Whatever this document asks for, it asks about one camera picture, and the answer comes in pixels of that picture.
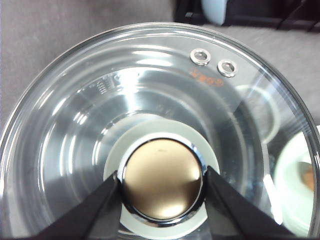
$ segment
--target black object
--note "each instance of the black object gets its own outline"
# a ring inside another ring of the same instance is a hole
[[[178,1],[174,20],[199,25],[208,22],[201,0]],[[228,0],[223,26],[230,25],[320,32],[320,0]]]
[[[108,239],[116,239],[121,215],[120,183],[117,171],[110,175],[83,202],[60,217],[36,236],[6,240],[82,240],[102,216]]]
[[[205,174],[205,208],[215,240],[310,240],[295,237],[242,197],[213,168]],[[14,240],[84,240],[95,222],[105,216],[105,233],[116,239],[121,215],[121,190],[115,171],[82,203],[38,235]]]

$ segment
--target round metal button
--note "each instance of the round metal button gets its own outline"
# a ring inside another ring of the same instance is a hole
[[[166,221],[187,214],[196,203],[202,171],[198,159],[184,144],[155,139],[130,156],[123,182],[129,203],[140,214]]]

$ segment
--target white ring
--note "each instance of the white ring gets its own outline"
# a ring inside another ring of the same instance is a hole
[[[103,179],[105,180],[113,171],[119,168],[123,155],[137,139],[143,136],[167,132],[180,135],[192,142],[200,152],[207,166],[211,166],[219,173],[219,165],[215,153],[206,139],[192,127],[174,120],[157,119],[140,123],[124,133],[112,147],[104,166]],[[147,225],[136,219],[127,208],[122,205],[120,222],[131,232],[147,238],[168,240],[181,238],[203,224],[207,219],[207,212],[204,203],[190,219],[168,227],[155,227]]]

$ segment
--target gray floor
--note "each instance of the gray floor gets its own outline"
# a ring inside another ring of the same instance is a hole
[[[173,20],[173,0],[2,0],[1,128],[33,78],[68,48],[102,31]],[[320,34],[206,27],[253,49],[296,88],[320,124]]]

